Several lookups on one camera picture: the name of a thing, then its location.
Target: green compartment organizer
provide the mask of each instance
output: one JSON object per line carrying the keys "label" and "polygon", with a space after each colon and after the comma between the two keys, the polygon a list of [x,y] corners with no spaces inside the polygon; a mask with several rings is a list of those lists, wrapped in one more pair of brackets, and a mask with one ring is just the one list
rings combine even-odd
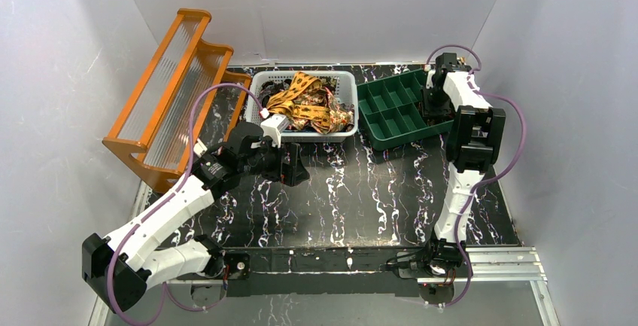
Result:
{"label": "green compartment organizer", "polygon": [[417,109],[426,79],[425,71],[414,70],[357,85],[362,126],[375,150],[450,131],[452,120],[428,126]]}

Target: black table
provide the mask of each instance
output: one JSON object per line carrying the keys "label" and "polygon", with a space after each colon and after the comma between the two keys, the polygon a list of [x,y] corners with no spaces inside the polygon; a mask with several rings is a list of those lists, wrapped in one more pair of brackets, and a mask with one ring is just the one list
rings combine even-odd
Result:
{"label": "black table", "polygon": [[[410,66],[297,66],[230,69],[255,75],[267,70],[341,70],[357,83],[418,69]],[[200,139],[222,140],[238,90],[221,90]],[[224,247],[415,246],[428,239],[447,188],[445,136],[374,151],[360,130],[341,144],[304,144],[310,181],[285,187],[248,176],[213,206],[176,230],[163,246],[208,234]],[[494,176],[494,171],[487,177]],[[149,203],[158,198],[151,194]],[[479,191],[472,205],[470,245],[518,245],[498,184]]]}

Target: white wall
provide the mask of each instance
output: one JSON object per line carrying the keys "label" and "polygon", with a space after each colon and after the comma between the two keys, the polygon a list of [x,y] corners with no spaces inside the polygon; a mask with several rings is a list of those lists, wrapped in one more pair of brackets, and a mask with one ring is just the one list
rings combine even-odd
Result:
{"label": "white wall", "polygon": [[473,44],[496,0],[135,0],[160,41],[177,9],[204,8],[204,39],[233,64],[423,61],[448,42]]}
{"label": "white wall", "polygon": [[[530,134],[502,180],[562,324],[636,324],[636,0],[497,0],[474,50]],[[502,169],[518,142],[508,113]]]}
{"label": "white wall", "polygon": [[101,144],[157,47],[133,0],[0,0],[0,324],[86,324],[81,243],[138,178]]}

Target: purple tube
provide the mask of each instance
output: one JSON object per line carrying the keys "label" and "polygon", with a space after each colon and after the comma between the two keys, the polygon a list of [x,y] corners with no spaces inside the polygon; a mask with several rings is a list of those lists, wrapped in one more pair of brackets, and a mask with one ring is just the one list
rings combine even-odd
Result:
{"label": "purple tube", "polygon": [[[259,99],[255,96],[255,94],[253,94],[250,90],[248,90],[248,89],[246,89],[244,87],[241,87],[241,86],[239,86],[237,84],[222,83],[222,84],[217,84],[217,85],[214,85],[212,87],[209,87],[208,89],[204,90],[201,94],[199,94],[199,96],[195,100],[195,103],[193,103],[193,108],[190,110],[190,116],[188,118],[188,145],[189,145],[190,149],[194,149],[195,148],[195,139],[194,139],[195,136],[193,134],[193,125],[194,125],[195,110],[197,109],[197,105],[199,104],[199,102],[202,101],[202,99],[204,99],[204,97],[208,93],[210,93],[211,91],[213,91],[215,89],[219,89],[221,87],[234,87],[234,88],[240,89],[242,91],[245,91],[246,93],[248,93],[248,95],[250,95],[254,99],[254,101],[257,103],[257,106],[259,107],[259,109],[260,110],[263,109],[263,106],[261,105]],[[184,184],[186,184],[186,180],[188,179],[187,175],[189,175],[191,170],[193,169],[193,156],[192,156],[192,154],[193,154],[193,152],[189,153],[188,164],[187,164],[186,170],[184,171],[184,176],[181,177],[181,180],[179,181],[177,187],[175,188],[175,192],[178,192],[184,186]],[[157,206],[153,207],[153,209],[151,209],[144,217],[142,217],[141,223],[144,223],[151,215],[155,214],[155,212],[160,210],[160,208],[162,208],[166,203],[168,203],[175,196],[175,192],[171,193],[168,197],[166,197]],[[115,311],[116,315],[118,315],[121,319],[123,319],[127,324],[130,324],[132,326],[148,326],[149,324],[152,324],[153,322],[155,322],[155,320],[157,320],[157,318],[160,316],[160,313],[162,312],[162,307],[164,306],[164,299],[166,298],[166,291],[168,290],[168,286],[166,284],[163,286],[163,289],[162,289],[162,300],[159,303],[159,308],[157,309],[157,312],[155,312],[155,315],[153,315],[153,317],[150,318],[150,320],[148,320],[148,321],[136,321],[136,320],[130,318],[127,314],[125,314],[124,311],[122,311],[122,309],[120,308],[120,305],[117,304],[117,300],[115,299],[115,291],[114,291],[114,288],[113,288],[113,274],[114,274],[115,263],[117,262],[117,258],[119,257],[120,253],[122,252],[122,248],[124,248],[124,245],[129,241],[131,236],[135,233],[135,231],[138,228],[139,228],[139,224],[136,224],[135,226],[133,226],[133,228],[131,228],[131,230],[124,236],[124,238],[122,239],[122,242],[120,242],[120,244],[115,249],[115,252],[113,253],[113,257],[111,257],[111,261],[108,263],[108,269],[107,269],[107,272],[106,272],[106,291],[107,291],[107,294],[108,294],[108,300],[111,303],[111,306],[113,307],[113,310]],[[175,300],[175,298],[171,294],[169,295],[169,298],[171,300],[173,300],[173,302],[175,302],[175,304],[177,306],[179,306],[179,307],[183,306],[180,303],[177,303],[177,301]]]}
{"label": "purple tube", "polygon": [[[504,102],[507,102],[508,104],[510,104],[514,108],[514,110],[516,111],[516,114],[518,115],[518,119],[521,122],[521,140],[518,143],[518,149],[516,149],[516,153],[514,153],[514,157],[512,158],[512,161],[509,162],[508,166],[501,173],[499,173],[498,175],[496,175],[493,178],[484,179],[484,180],[480,181],[479,183],[476,183],[474,185],[474,187],[472,187],[472,189],[469,191],[472,195],[467,198],[467,201],[465,202],[465,205],[463,205],[463,208],[460,210],[461,214],[463,214],[469,208],[469,206],[472,204],[472,201],[474,200],[474,195],[475,195],[476,191],[480,187],[482,187],[484,185],[487,185],[487,184],[490,184],[490,183],[494,183],[495,181],[498,181],[499,179],[504,177],[507,173],[509,173],[509,171],[511,171],[512,168],[514,168],[514,165],[516,164],[516,162],[518,162],[518,158],[520,158],[521,154],[523,153],[523,148],[525,146],[525,141],[527,139],[527,122],[525,121],[525,116],[523,115],[523,111],[518,106],[518,104],[516,104],[516,102],[514,102],[514,100],[512,100],[510,98],[507,98],[505,96],[482,93],[481,91],[477,90],[474,87],[474,85],[472,84],[472,81],[470,81],[470,76],[467,77],[467,80],[468,80],[467,81],[467,85],[470,88],[474,89],[475,93],[479,94],[480,96],[485,96],[485,97],[488,97],[488,98],[494,98],[494,99],[502,100]],[[457,247],[459,248],[460,253],[463,256],[463,259],[465,260],[465,263],[467,264],[467,270],[468,270],[468,275],[469,276],[467,278],[467,282],[465,283],[465,287],[463,288],[463,290],[461,291],[459,296],[457,298],[453,299],[452,301],[450,301],[449,303],[447,303],[446,306],[454,305],[455,303],[460,301],[460,299],[462,299],[463,296],[465,296],[465,294],[467,293],[467,290],[469,290],[470,279],[472,279],[472,276],[473,276],[472,264],[469,262],[469,257],[467,256],[467,253],[463,250],[463,248],[460,245],[460,239],[458,239],[459,225],[460,225],[460,217],[458,217],[456,222],[454,222],[454,239],[456,240]]]}

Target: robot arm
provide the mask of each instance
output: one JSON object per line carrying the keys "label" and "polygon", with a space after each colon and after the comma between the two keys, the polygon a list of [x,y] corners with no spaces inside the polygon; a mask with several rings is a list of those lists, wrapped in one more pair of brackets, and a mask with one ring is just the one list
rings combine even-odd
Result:
{"label": "robot arm", "polygon": [[[261,126],[239,123],[227,142],[218,149],[206,151],[193,163],[190,174],[182,175],[187,178],[179,190],[177,186],[173,187],[140,215],[106,237],[95,233],[89,236],[82,244],[84,281],[111,307],[106,268],[114,250],[136,226],[137,230],[118,255],[114,271],[115,298],[122,310],[135,305],[148,288],[183,274],[219,276],[227,256],[207,236],[197,236],[178,247],[161,251],[156,248],[185,221],[239,185],[242,176],[261,175],[289,186],[308,179],[309,174],[299,159],[299,145],[281,148],[281,130],[286,127],[286,122],[286,117],[273,115]],[[163,206],[151,213],[160,202]]]}
{"label": "robot arm", "polygon": [[[450,172],[443,210],[426,246],[426,267],[432,273],[448,272],[460,267],[463,258],[456,239],[465,247],[467,220],[471,207],[463,206],[471,190],[489,167],[496,163],[505,111],[492,108],[469,85],[470,67],[457,59],[456,53],[444,53],[436,58],[434,69],[428,72],[424,89],[424,107],[428,114],[442,114],[441,109],[454,110],[454,122],[445,145]],[[460,218],[456,237],[454,228]]]}

